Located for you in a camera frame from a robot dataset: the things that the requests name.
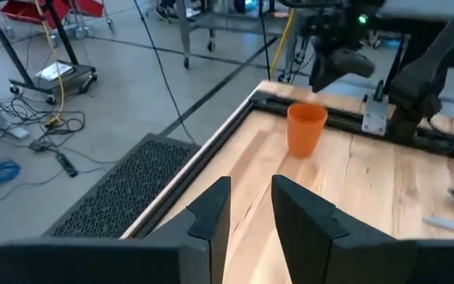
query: concrete floor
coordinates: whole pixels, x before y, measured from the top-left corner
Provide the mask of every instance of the concrete floor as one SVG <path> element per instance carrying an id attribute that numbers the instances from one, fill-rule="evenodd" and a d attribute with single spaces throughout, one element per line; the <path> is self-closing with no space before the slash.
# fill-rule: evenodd
<path id="1" fill-rule="evenodd" d="M 142 2 L 142 8 L 150 2 Z M 106 0 L 106 6 L 116 24 L 117 32 L 112 34 L 103 19 L 89 21 L 95 27 L 95 36 L 116 39 L 130 43 L 150 45 L 140 17 L 132 0 Z M 148 18 L 148 24 L 159 47 L 181 51 L 180 36 L 176 25 L 159 21 L 155 15 Z M 25 25 L 16 25 L 17 38 L 14 48 L 25 62 L 28 41 L 32 32 Z M 29 73 L 38 72 L 48 57 L 49 49 L 42 36 L 30 39 Z M 66 110 L 82 110 L 87 117 L 86 127 L 66 144 L 97 160 L 118 160 L 145 134 L 159 133 L 177 118 L 173 104 L 158 71 L 154 51 L 138 46 L 124 45 L 100 39 L 73 40 L 73 48 L 80 62 L 91 62 L 98 70 L 99 81 L 92 85 L 88 95 L 80 95 L 66 104 Z M 244 61 L 262 45 L 262 37 L 231 32 L 219 32 L 217 49 L 212 54 L 206 49 L 207 31 L 198 30 L 192 34 L 192 52 L 229 60 Z M 274 54 L 277 43 L 270 48 Z M 390 49 L 364 50 L 377 64 L 376 74 L 369 80 L 348 76 L 339 83 L 328 87 L 324 93 L 362 96 L 369 89 L 358 85 L 376 85 L 386 77 L 395 51 Z M 66 59 L 65 51 L 58 48 L 59 58 Z M 204 94 L 212 89 L 238 65 L 194 57 L 191 69 L 182 66 L 183 57 L 170 52 L 160 52 L 170 87 L 182 111 L 187 110 Z M 265 64 L 264 54 L 254 63 Z M 8 79 L 18 78 L 12 62 L 0 47 L 0 99 L 11 98 Z M 266 71 L 248 67 L 231 80 L 215 96 L 199 108 L 186 124 L 198 143 L 203 143 L 214 130 L 232 113 L 239 103 L 266 78 Z M 306 77 L 297 77 L 296 85 L 307 86 Z M 454 70 L 448 74 L 448 83 L 442 97 L 454 98 Z M 43 97 L 26 92 L 26 97 L 43 100 Z M 36 103 L 35 107 L 48 106 Z M 454 116 L 454 103 L 446 103 L 443 113 Z M 13 144 L 29 144 L 41 132 L 37 126 L 27 127 L 31 138 L 17 141 L 5 137 Z M 187 140 L 181 128 L 171 137 Z M 99 165 L 79 155 L 65 152 L 80 170 L 91 170 L 110 165 Z M 27 148 L 18 148 L 0 140 L 0 159 L 10 157 L 22 167 L 19 177 L 0 188 L 5 195 L 15 185 L 46 181 L 57 174 L 61 167 L 51 153 L 36 154 Z M 53 181 L 41 186 L 23 186 L 0 202 L 0 243 L 6 240 L 40 235 L 69 207 L 71 207 L 103 175 L 102 170 L 70 178 L 62 173 Z"/>

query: yellow cable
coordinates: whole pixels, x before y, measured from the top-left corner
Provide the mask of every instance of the yellow cable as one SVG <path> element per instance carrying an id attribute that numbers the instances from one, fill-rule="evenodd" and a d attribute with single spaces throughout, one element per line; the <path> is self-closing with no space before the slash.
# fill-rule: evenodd
<path id="1" fill-rule="evenodd" d="M 285 29 L 283 30 L 283 35 L 281 36 L 280 44 L 277 46 L 276 54 L 274 55 L 273 63 L 271 64 L 271 69 L 269 71 L 269 75 L 271 76 L 271 78 L 273 77 L 274 69 L 276 69 L 276 64 L 280 60 L 281 51 L 283 50 L 283 45 L 285 44 L 285 40 L 288 36 L 288 30 L 293 24 L 294 16 L 295 10 L 290 9 L 290 16 L 288 17 L 287 24 L 285 25 Z"/>
<path id="2" fill-rule="evenodd" d="M 55 61 L 55 68 L 57 69 L 57 75 L 58 75 L 58 79 L 59 79 L 59 86 L 61 88 L 61 105 L 59 107 L 59 111 L 48 122 L 48 125 L 50 127 L 53 127 L 56 123 L 58 123 L 61 120 L 61 114 L 62 114 L 62 111 L 64 110 L 64 102 L 65 102 L 64 84 L 62 83 L 61 74 L 59 72 L 59 64 L 58 64 L 58 61 L 57 61 L 57 56 L 55 54 L 54 45 L 52 44 L 52 41 L 50 39 L 50 34 L 48 32 L 48 29 L 49 29 L 48 23 L 47 23 L 47 21 L 45 21 L 45 15 L 43 14 L 43 11 L 41 10 L 41 5 L 39 4 L 39 0 L 35 0 L 35 5 L 36 5 L 36 9 L 38 10 L 39 17 L 40 17 L 39 20 L 41 22 L 41 25 L 43 26 L 43 29 L 45 30 L 45 36 L 47 37 L 48 46 L 50 47 L 50 50 L 52 52 L 52 56 L 51 56 L 52 60 Z"/>

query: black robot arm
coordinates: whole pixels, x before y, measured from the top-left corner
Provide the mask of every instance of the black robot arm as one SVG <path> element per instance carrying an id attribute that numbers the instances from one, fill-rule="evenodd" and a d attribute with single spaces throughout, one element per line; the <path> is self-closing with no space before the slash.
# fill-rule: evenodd
<path id="1" fill-rule="evenodd" d="M 390 131 L 412 136 L 423 118 L 431 119 L 441 110 L 438 96 L 445 86 L 450 61 L 454 59 L 454 17 L 428 51 L 405 66 L 393 79 L 389 96 L 396 104 Z"/>

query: plastic cup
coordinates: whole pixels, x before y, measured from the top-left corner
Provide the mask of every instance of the plastic cup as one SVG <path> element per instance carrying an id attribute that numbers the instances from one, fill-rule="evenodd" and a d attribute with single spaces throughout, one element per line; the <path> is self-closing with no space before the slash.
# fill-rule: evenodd
<path id="1" fill-rule="evenodd" d="M 296 103 L 287 112 L 287 141 L 290 154 L 307 158 L 313 154 L 327 121 L 327 110 L 312 103 Z"/>

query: wooden table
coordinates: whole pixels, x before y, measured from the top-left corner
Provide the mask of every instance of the wooden table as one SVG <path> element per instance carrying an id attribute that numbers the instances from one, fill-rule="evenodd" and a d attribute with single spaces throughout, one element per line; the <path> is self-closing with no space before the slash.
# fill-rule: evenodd
<path id="1" fill-rule="evenodd" d="M 262 82 L 259 89 L 330 107 L 362 111 L 359 99 L 316 95 Z M 435 118 L 454 132 L 454 119 Z M 231 225 L 224 283 L 290 283 L 274 225 L 270 180 L 280 173 L 350 215 L 397 238 L 454 238 L 422 217 L 454 219 L 454 160 L 326 129 L 309 159 L 288 154 L 286 121 L 253 112 L 172 207 L 161 224 L 183 210 L 220 176 L 232 178 Z"/>

